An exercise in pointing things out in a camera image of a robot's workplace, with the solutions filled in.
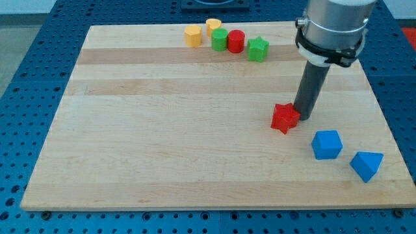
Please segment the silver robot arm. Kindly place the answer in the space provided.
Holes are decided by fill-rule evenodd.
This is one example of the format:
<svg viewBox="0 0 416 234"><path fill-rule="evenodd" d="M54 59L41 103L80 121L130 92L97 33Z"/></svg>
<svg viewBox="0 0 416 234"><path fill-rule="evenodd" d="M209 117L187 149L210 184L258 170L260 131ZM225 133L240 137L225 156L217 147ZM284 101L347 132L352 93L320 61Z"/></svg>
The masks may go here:
<svg viewBox="0 0 416 234"><path fill-rule="evenodd" d="M307 120L331 65L350 67L365 47L366 26L376 0L309 0L295 20L295 44L306 60L294 100Z"/></svg>

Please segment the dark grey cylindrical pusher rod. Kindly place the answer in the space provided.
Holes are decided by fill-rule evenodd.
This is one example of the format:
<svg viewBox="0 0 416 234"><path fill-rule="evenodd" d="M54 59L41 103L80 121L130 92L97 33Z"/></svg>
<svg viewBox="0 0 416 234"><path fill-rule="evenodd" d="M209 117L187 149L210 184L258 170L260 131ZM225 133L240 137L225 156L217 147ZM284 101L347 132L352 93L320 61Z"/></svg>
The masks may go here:
<svg viewBox="0 0 416 234"><path fill-rule="evenodd" d="M329 68L306 63L293 103L294 109L300 113L301 121L311 116Z"/></svg>

